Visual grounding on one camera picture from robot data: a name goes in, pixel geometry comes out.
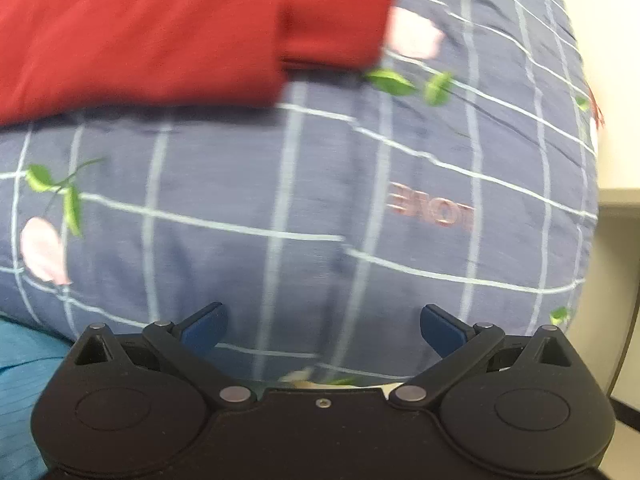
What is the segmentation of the blue striped cloth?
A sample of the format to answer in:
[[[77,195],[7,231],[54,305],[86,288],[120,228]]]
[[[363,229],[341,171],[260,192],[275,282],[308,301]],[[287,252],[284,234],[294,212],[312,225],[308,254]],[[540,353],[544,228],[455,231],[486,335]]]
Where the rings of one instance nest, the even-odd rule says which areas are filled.
[[[46,472],[30,431],[40,393],[65,358],[70,344],[6,320],[1,322],[0,477],[39,479]]]

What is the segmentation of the blue plaid floral quilt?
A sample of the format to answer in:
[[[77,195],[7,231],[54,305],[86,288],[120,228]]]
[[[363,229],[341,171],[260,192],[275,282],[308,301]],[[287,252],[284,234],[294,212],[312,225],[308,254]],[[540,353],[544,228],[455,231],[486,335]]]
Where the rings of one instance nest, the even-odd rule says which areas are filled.
[[[255,382],[400,382],[420,312],[529,335],[574,311],[597,224],[562,0],[393,0],[378,62],[269,106],[108,104],[1,121],[1,322],[69,344],[212,302]]]

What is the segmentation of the white bedside cabinet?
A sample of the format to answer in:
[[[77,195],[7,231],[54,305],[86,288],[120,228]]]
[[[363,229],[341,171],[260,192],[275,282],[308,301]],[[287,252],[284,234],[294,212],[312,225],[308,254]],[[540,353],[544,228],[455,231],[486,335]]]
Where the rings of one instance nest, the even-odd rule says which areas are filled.
[[[599,221],[570,342],[618,417],[639,416],[639,190],[602,188]]]

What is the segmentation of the red long-sleeve sweater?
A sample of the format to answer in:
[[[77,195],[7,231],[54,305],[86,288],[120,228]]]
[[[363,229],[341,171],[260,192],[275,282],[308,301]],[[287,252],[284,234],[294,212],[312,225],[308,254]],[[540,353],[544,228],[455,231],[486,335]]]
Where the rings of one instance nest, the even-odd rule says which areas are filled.
[[[1,0],[1,120],[108,104],[269,106],[364,70],[393,0]]]

